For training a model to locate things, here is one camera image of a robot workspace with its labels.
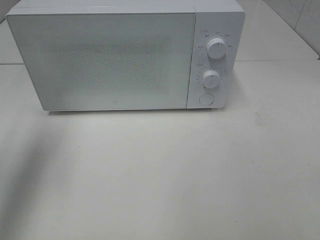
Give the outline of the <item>round white door button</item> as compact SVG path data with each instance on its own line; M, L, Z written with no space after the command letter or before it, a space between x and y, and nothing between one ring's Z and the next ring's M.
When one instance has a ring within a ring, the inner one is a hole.
M210 106L214 102L214 95L211 93L204 93L199 97L199 103L205 106Z

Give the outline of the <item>white timer knob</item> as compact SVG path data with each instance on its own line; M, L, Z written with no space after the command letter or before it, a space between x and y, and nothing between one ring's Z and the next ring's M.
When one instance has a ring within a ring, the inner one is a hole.
M202 75L202 84L205 88L213 89L220 84L220 79L220 74L216 70L208 70Z

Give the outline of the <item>white microwave oven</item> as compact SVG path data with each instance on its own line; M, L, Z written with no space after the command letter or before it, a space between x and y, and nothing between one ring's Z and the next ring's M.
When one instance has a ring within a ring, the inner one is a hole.
M246 17L245 11L235 0L22 0L9 10L5 18L8 22L8 16L25 15L187 13L194 14L194 26L186 107L87 111L223 108ZM211 59L207 54L206 43L213 37L221 37L226 41L226 54L219 59ZM206 88L202 84L203 73L210 70L220 75L220 84L215 88ZM213 94L213 104L200 104L199 98L203 94Z

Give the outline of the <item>upper white power knob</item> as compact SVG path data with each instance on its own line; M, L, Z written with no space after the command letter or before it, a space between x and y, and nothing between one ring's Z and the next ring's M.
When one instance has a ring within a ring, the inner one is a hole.
M227 42L219 36L210 39L205 46L207 55L214 60L222 58L227 52Z

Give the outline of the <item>white microwave door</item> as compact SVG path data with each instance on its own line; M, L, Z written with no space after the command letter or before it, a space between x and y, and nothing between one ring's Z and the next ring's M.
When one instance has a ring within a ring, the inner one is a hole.
M10 15L47 111L185 108L193 13Z

